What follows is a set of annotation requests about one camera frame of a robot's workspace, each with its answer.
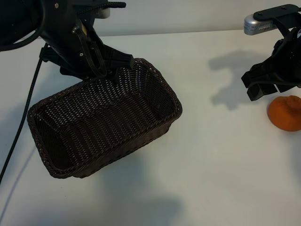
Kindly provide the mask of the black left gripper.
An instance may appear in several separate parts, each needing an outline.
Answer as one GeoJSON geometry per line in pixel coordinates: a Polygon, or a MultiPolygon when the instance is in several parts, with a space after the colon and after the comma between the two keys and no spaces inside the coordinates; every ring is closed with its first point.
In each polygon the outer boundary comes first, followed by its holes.
{"type": "Polygon", "coordinates": [[[108,0],[47,0],[47,18],[41,33],[49,45],[45,62],[60,66],[63,75],[87,81],[106,78],[119,82],[119,69],[132,69],[134,58],[105,45],[93,28],[95,19],[109,17],[124,2],[108,0]]]}

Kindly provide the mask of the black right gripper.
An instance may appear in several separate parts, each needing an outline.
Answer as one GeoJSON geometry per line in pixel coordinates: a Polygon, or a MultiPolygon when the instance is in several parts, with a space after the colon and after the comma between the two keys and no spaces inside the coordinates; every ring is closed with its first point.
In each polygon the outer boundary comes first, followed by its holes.
{"type": "Polygon", "coordinates": [[[301,85],[301,28],[293,28],[279,40],[271,56],[242,76],[251,101],[301,85]]]}

